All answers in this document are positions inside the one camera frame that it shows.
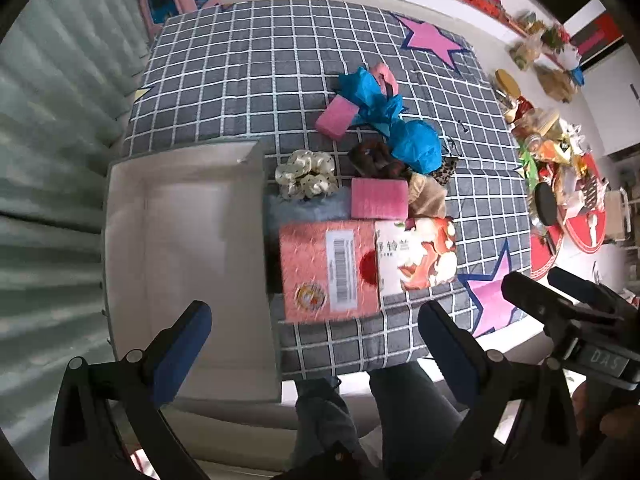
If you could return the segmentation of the pink sponge block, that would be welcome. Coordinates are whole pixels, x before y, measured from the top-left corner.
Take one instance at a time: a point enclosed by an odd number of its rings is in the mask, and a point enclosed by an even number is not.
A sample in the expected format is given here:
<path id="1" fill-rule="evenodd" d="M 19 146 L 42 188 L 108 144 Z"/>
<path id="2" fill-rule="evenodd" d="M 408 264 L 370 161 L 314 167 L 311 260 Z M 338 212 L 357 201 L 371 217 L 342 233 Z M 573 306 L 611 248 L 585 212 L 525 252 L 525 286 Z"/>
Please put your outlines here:
<path id="1" fill-rule="evenodd" d="M 359 113 L 359 107 L 342 96 L 336 96 L 318 117 L 314 128 L 324 136 L 339 141 Z"/>
<path id="2" fill-rule="evenodd" d="M 406 220 L 408 183 L 393 179 L 352 179 L 350 209 L 353 219 Z"/>

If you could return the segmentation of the light blue fluffy cloth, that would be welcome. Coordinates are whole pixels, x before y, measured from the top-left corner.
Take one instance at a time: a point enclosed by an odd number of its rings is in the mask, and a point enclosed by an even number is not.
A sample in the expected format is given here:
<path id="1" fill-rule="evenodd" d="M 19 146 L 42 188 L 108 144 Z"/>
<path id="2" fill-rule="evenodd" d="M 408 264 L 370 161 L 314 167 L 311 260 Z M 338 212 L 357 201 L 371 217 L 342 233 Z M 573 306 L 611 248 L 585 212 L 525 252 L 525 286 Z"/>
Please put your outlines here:
<path id="1" fill-rule="evenodd" d="M 279 195 L 264 197 L 264 233 L 267 240 L 277 240 L 281 226 L 290 223 L 348 220 L 352 194 L 345 186 L 329 196 L 311 200 L 285 200 Z"/>

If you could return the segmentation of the cream dotted scrunchie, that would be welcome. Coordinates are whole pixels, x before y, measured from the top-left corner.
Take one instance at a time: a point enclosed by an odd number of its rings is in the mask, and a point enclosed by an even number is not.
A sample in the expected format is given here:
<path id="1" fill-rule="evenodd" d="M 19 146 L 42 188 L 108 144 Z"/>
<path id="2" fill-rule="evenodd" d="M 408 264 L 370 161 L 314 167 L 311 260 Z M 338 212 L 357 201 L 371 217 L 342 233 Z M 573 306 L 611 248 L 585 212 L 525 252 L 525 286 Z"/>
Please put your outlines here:
<path id="1" fill-rule="evenodd" d="M 277 166 L 274 180 L 285 200 L 312 200 L 337 192 L 340 185 L 335 170 L 335 160 L 329 153 L 297 150 Z"/>

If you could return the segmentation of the leopard print cloth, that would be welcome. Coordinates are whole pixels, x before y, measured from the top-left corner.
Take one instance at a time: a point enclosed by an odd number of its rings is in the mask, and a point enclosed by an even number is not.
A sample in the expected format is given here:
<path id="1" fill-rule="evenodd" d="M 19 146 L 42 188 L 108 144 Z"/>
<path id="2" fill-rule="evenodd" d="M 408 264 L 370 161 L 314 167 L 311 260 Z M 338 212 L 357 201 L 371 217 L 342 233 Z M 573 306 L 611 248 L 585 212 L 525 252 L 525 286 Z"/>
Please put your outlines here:
<path id="1" fill-rule="evenodd" d="M 446 188 L 449 180 L 456 172 L 459 159 L 454 156 L 444 156 L 442 166 L 431 172 L 431 177 L 443 188 Z"/>

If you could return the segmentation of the person's legs in jeans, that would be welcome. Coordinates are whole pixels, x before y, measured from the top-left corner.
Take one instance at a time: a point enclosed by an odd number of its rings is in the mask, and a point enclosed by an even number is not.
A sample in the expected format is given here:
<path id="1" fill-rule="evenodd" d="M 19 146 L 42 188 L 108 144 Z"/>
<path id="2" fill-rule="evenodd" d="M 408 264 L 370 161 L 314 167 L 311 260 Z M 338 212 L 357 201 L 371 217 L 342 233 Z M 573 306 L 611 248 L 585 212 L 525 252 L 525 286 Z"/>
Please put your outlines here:
<path id="1" fill-rule="evenodd" d="M 462 422 L 417 362 L 371 370 L 367 396 L 343 398 L 336 377 L 295 385 L 296 439 L 283 479 L 420 479 Z"/>

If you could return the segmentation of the red round mat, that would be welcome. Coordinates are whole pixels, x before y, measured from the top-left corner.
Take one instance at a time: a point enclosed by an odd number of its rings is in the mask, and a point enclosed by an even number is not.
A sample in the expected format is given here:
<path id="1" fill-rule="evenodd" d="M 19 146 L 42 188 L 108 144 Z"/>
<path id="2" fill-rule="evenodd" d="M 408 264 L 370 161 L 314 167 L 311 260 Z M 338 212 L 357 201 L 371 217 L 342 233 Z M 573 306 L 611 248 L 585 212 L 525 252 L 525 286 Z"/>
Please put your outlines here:
<path id="1" fill-rule="evenodd" d="M 605 228 L 606 211 L 598 208 L 567 219 L 562 226 L 552 226 L 550 234 L 556 247 L 554 255 L 549 252 L 543 240 L 536 235 L 532 235 L 530 239 L 530 250 L 532 251 L 530 277 L 538 281 L 549 272 L 555 260 L 559 257 L 563 240 L 566 238 L 571 240 L 585 254 L 595 254 L 604 242 Z"/>

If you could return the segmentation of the black round lid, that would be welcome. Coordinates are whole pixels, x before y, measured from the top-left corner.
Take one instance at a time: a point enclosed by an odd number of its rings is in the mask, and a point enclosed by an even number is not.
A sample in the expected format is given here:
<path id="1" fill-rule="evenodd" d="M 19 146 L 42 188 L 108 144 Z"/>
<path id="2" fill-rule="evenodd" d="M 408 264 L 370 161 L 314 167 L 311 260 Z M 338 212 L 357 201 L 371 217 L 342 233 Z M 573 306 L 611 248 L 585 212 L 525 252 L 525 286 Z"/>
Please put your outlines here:
<path id="1" fill-rule="evenodd" d="M 544 226 L 554 226 L 558 220 L 558 205 L 552 187 L 539 182 L 534 188 L 534 206 L 538 219 Z"/>

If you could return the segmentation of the white storage box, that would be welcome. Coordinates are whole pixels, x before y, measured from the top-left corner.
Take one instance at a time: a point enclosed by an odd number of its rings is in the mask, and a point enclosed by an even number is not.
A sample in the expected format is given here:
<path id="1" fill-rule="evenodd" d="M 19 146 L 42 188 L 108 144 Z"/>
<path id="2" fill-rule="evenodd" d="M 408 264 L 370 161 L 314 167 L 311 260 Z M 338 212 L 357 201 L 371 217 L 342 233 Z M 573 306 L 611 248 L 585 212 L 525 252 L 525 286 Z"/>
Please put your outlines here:
<path id="1" fill-rule="evenodd" d="M 103 261 L 115 356 L 145 348 L 194 300 L 212 310 L 209 336 L 178 392 L 182 400 L 280 400 L 264 183 L 257 141 L 172 148 L 110 168 Z"/>

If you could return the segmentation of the grey checked star rug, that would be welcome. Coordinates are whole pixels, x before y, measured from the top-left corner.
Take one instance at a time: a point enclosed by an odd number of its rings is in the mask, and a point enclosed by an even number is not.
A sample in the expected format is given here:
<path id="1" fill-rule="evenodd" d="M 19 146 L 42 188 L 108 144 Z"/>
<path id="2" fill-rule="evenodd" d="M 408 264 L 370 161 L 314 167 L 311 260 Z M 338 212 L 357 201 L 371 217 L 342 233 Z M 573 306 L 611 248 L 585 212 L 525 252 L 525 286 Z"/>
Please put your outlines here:
<path id="1" fill-rule="evenodd" d="M 429 124 L 458 163 L 447 182 L 459 272 L 490 275 L 501 259 L 530 268 L 527 188 L 518 149 L 473 47 L 450 62 L 405 47 L 408 30 L 390 12 L 331 0 L 235 3 L 171 18 L 142 77 L 122 156 L 210 140 L 247 139 L 268 172 L 294 152 L 326 152 L 338 182 L 356 174 L 348 154 L 378 138 L 370 126 L 333 141 L 314 124 L 337 78 L 384 63 L 398 81 L 407 120 Z"/>

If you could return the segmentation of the pink tissue box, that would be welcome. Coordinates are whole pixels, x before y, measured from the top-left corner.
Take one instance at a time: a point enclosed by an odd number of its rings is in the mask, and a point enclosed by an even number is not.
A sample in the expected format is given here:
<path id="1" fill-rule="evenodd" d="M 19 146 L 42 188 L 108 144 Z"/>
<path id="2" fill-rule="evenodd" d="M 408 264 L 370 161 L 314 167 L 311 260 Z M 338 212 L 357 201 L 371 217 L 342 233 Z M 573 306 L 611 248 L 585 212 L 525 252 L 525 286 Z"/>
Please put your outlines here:
<path id="1" fill-rule="evenodd" d="M 385 300 L 451 282 L 451 218 L 291 223 L 279 232 L 285 321 L 368 318 Z"/>

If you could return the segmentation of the pink black small toy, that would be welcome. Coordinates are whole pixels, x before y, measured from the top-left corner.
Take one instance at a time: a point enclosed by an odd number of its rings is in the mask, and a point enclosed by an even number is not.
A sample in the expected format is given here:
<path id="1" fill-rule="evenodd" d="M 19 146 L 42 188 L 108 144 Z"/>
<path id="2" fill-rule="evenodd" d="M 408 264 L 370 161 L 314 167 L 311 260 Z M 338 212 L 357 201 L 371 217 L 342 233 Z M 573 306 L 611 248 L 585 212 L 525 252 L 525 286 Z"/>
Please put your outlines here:
<path id="1" fill-rule="evenodd" d="M 384 63 L 378 63 L 370 69 L 370 74 L 374 77 L 381 89 L 382 95 L 391 98 L 399 93 L 398 82 L 390 70 Z"/>

